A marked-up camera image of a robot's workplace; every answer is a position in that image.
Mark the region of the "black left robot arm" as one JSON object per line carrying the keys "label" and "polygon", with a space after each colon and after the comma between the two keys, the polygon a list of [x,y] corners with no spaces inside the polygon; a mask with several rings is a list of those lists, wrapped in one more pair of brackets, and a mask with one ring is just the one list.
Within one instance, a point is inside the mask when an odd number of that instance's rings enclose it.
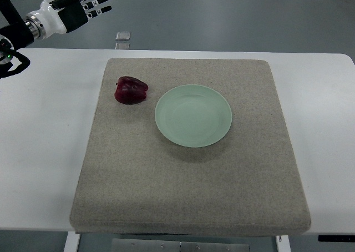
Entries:
{"label": "black left robot arm", "polygon": [[1,13],[8,25],[1,28],[1,78],[21,73],[30,60],[18,50],[32,44],[34,37],[11,0],[1,0]]}

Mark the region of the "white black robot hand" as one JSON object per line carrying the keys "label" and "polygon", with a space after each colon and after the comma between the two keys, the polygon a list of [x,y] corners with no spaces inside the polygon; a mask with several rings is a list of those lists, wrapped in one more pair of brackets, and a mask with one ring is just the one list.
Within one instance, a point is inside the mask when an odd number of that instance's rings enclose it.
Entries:
{"label": "white black robot hand", "polygon": [[40,9],[27,14],[25,23],[34,39],[53,34],[67,34],[105,12],[111,6],[99,7],[109,0],[44,0]]}

